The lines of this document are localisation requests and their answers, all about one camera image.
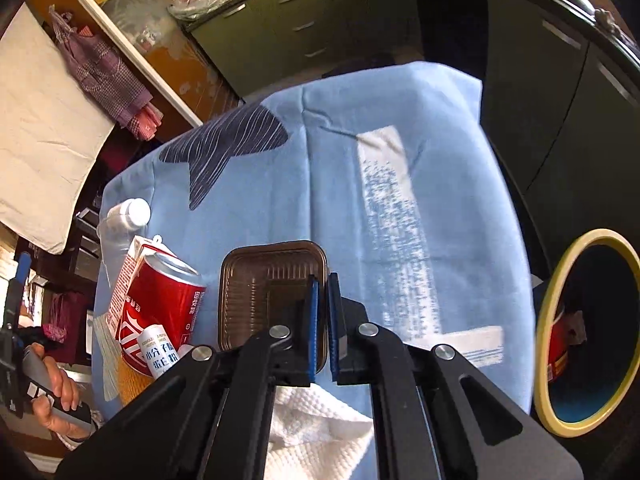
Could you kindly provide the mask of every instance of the person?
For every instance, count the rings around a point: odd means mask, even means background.
[[[31,347],[47,367],[53,394],[60,398],[62,408],[66,412],[75,410],[80,403],[80,386],[78,386],[62,368],[58,367],[58,363],[53,357],[45,355],[44,346],[39,343],[33,343]],[[102,423],[100,414],[92,410],[92,419],[94,421],[92,430],[87,431],[79,428],[68,420],[56,416],[46,396],[33,399],[31,401],[31,407],[38,422],[44,428],[57,433],[62,443],[69,449],[75,449],[79,444],[88,439]]]

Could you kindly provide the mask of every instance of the metal bolt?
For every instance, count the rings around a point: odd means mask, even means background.
[[[269,329],[269,335],[274,339],[284,339],[291,333],[288,326],[274,325]]]
[[[378,327],[373,323],[363,323],[358,327],[358,332],[367,337],[373,337],[378,333]]]
[[[208,346],[196,346],[191,351],[191,357],[196,361],[208,361],[212,355],[213,351]]]
[[[433,349],[433,352],[437,357],[445,361],[451,361],[456,355],[456,351],[449,345],[438,345]]]

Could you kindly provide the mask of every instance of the plastic bottle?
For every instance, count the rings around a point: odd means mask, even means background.
[[[151,209],[146,200],[129,198],[109,209],[107,216],[98,224],[102,261],[111,290],[133,237],[146,226],[150,218]]]

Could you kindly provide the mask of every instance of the yellow rim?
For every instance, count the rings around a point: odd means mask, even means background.
[[[578,256],[594,245],[606,245],[615,249],[628,263],[636,277],[636,284],[640,290],[640,260],[633,247],[621,235],[609,229],[595,229],[583,234],[569,247],[551,277],[545,297],[542,301],[536,328],[536,376],[534,381],[534,404],[536,413],[542,425],[558,436],[565,438],[580,436],[591,431],[616,409],[620,401],[631,386],[638,364],[640,364],[640,337],[636,342],[636,350],[631,365],[616,393],[596,413],[580,422],[564,422],[556,417],[549,400],[549,389],[546,381],[546,362],[549,354],[549,338],[554,322],[556,306],[560,300],[560,293],[564,287],[566,277],[574,266]]]

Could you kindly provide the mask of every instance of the beige cloth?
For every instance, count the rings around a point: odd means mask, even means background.
[[[60,254],[114,122],[82,92],[23,5],[0,40],[0,221]]]

